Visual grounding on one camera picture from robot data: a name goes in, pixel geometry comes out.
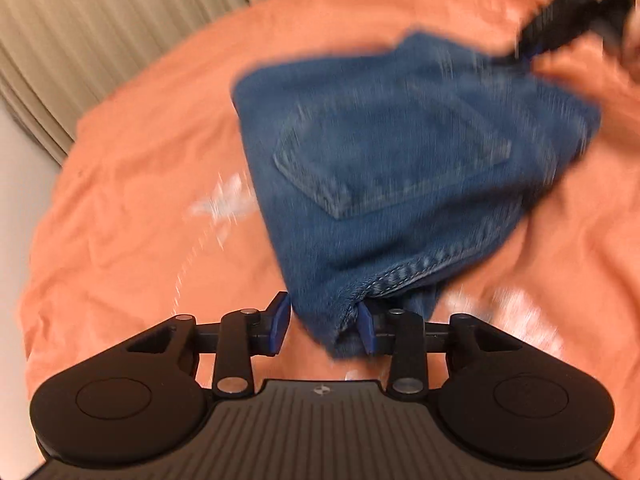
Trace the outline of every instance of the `ribbed black surface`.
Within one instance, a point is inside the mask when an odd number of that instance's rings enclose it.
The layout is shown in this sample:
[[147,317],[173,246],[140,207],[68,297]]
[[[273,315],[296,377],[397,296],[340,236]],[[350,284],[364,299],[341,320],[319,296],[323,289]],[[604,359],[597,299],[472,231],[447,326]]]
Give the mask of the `ribbed black surface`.
[[110,471],[81,470],[50,462],[32,478],[605,480],[612,477],[594,463],[543,473],[507,470],[481,462],[447,440],[425,407],[391,400],[376,383],[270,381],[251,400],[220,404],[196,438],[154,462]]

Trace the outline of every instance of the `hand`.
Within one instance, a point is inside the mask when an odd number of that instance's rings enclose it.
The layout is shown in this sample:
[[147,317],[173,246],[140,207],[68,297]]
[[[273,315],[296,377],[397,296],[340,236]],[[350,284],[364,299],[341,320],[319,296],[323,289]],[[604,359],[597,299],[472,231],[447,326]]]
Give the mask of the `hand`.
[[626,20],[619,59],[631,79],[640,83],[640,10],[637,7]]

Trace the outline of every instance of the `orange bedsheet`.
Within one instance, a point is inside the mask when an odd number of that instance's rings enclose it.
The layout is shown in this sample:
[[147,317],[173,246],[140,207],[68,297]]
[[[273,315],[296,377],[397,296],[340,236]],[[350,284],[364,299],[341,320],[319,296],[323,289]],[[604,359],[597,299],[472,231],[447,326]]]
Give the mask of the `orange bedsheet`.
[[[377,50],[412,28],[505,52],[542,1],[268,0],[210,25],[118,90],[79,124],[34,238],[20,306],[30,394],[177,312],[215,322],[263,308],[284,288],[230,100],[240,73],[261,62]],[[637,479],[640,89],[594,37],[543,57],[536,70],[600,102],[601,131],[508,243],[451,290],[488,308],[505,291],[520,294],[542,310],[562,358],[614,397],[601,462]],[[203,383],[211,362],[200,366]],[[295,319],[278,357],[254,358],[258,380],[373,378],[386,364],[332,362]],[[442,363],[433,364],[441,381]]]

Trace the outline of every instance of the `white wall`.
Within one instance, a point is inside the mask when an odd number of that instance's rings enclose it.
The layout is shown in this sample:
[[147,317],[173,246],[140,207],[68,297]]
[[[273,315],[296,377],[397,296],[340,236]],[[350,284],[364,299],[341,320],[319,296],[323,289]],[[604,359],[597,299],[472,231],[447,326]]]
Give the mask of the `white wall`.
[[24,351],[15,308],[31,235],[49,206],[59,166],[0,104],[0,478],[21,480],[42,461],[29,422]]

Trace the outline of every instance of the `logo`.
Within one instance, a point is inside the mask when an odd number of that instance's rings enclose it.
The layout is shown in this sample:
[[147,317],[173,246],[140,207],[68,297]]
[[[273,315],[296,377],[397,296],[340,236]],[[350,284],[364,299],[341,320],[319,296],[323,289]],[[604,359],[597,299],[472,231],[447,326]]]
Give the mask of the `logo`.
[[331,388],[329,388],[328,386],[324,386],[324,384],[320,384],[320,386],[316,386],[314,388],[314,393],[322,397],[328,393],[331,393]]

